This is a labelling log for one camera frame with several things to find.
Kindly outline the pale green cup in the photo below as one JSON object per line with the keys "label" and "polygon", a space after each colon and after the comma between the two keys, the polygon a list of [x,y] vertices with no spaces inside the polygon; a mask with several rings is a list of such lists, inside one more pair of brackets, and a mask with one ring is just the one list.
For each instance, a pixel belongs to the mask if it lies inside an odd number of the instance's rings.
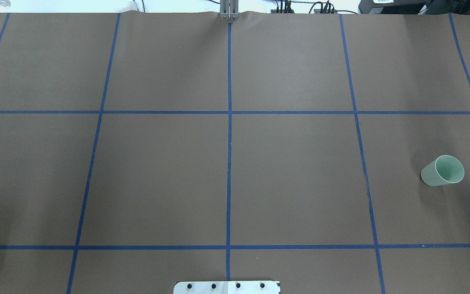
{"label": "pale green cup", "polygon": [[464,176],[462,163],[448,155],[439,156],[420,172],[421,180],[431,187],[456,184],[461,182]]}

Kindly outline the small electronics board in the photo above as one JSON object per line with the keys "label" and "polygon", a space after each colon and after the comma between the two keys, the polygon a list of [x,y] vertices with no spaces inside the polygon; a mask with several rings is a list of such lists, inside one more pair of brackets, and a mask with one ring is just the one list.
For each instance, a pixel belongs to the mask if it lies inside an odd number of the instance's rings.
{"label": "small electronics board", "polygon": [[312,4],[309,13],[313,12],[315,14],[332,14],[332,13],[335,13],[336,11],[337,9],[330,1],[326,1],[326,2],[318,1]]}
{"label": "small electronics board", "polygon": [[292,0],[272,0],[276,4],[274,9],[271,9],[271,13],[278,13],[278,14],[293,14],[295,11],[293,10]]}

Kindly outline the black box with label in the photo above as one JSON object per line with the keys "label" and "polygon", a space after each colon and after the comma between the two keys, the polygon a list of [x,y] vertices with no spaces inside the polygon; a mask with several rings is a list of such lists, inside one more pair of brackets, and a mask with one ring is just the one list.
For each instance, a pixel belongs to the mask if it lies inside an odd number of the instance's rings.
{"label": "black box with label", "polygon": [[361,0],[358,10],[360,14],[416,15],[432,2],[433,0]]}

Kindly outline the aluminium frame post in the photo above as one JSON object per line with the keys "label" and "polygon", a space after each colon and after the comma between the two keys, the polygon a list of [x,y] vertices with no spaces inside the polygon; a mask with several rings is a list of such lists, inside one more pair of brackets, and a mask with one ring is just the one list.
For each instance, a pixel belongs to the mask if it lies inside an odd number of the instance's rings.
{"label": "aluminium frame post", "polygon": [[238,19],[240,17],[239,0],[218,0],[221,19]]}

